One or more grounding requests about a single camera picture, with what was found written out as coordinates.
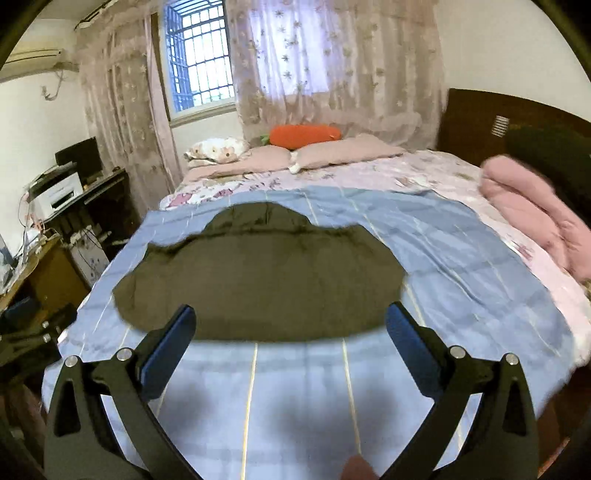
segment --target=metal screw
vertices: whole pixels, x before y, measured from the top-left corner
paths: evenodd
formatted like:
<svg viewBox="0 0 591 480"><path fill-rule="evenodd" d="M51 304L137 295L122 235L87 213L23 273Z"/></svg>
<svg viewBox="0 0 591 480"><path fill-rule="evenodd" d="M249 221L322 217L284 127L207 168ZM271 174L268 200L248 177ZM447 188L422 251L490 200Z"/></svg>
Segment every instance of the metal screw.
<svg viewBox="0 0 591 480"><path fill-rule="evenodd" d="M508 353L505 355L505 360L509 365L517 365L519 363L519 357L514 353Z"/></svg>
<svg viewBox="0 0 591 480"><path fill-rule="evenodd" d="M117 360L124 362L125 360L129 360L133 354L130 348L122 348L117 352Z"/></svg>
<svg viewBox="0 0 591 480"><path fill-rule="evenodd" d="M67 367L73 367L78 363L78 357L76 355L70 355L64 363Z"/></svg>
<svg viewBox="0 0 591 480"><path fill-rule="evenodd" d="M457 346L457 345L454 345L453 347L451 347L449 349L449 352L453 358L457 358L457 359L464 358L466 356L466 351L461 346Z"/></svg>

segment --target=printer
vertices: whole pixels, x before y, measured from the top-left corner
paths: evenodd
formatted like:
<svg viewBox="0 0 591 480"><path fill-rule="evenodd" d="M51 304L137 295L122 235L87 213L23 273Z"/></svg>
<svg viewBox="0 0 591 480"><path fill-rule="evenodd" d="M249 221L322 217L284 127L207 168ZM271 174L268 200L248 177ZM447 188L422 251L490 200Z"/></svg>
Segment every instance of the printer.
<svg viewBox="0 0 591 480"><path fill-rule="evenodd" d="M82 192L76 163L69 162L55 166L33 180L28 186L28 202L36 218L47 220Z"/></svg>

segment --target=folded pink blanket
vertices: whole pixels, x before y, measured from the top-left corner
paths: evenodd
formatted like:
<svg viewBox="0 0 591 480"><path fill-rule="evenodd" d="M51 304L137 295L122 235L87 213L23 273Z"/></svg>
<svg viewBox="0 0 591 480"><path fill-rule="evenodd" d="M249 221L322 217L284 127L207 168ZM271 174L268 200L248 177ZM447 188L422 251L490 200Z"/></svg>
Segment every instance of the folded pink blanket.
<svg viewBox="0 0 591 480"><path fill-rule="evenodd" d="M480 192L577 281L591 278L591 231L535 173L504 155L482 164Z"/></svg>

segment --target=white wall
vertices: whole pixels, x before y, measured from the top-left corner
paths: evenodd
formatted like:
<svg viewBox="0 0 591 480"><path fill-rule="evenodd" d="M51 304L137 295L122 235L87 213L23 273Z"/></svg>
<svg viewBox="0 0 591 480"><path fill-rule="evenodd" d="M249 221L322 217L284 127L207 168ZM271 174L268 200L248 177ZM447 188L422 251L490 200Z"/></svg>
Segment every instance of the white wall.
<svg viewBox="0 0 591 480"><path fill-rule="evenodd" d="M439 0L447 85L504 93L591 121L591 82L531 0Z"/></svg>
<svg viewBox="0 0 591 480"><path fill-rule="evenodd" d="M50 40L68 42L75 22L38 20L25 38L43 42L44 32ZM82 90L77 74L65 72L56 100L46 101L41 86L54 94L57 76L40 73L0 83L0 234L14 254L22 242L23 228L17 209L24 186L37 175L55 165L55 152L88 138ZM26 213L26 205L21 215Z"/></svg>
<svg viewBox="0 0 591 480"><path fill-rule="evenodd" d="M238 119L238 114L228 112L174 127L173 137L177 147L177 155L179 158L183 158L183 154L189 147L201 140L212 137L244 138L244 134L242 133L242 125Z"/></svg>

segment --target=dark wooden headboard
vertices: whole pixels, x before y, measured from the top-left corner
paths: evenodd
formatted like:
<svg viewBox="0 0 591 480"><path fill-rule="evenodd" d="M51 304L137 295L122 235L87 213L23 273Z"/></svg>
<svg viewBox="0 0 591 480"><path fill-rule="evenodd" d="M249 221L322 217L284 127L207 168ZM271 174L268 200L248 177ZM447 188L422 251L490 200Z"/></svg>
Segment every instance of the dark wooden headboard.
<svg viewBox="0 0 591 480"><path fill-rule="evenodd" d="M591 122L558 108L500 93L452 88L437 149L480 166L487 158L506 153L504 132L511 125L561 125L591 138Z"/></svg>

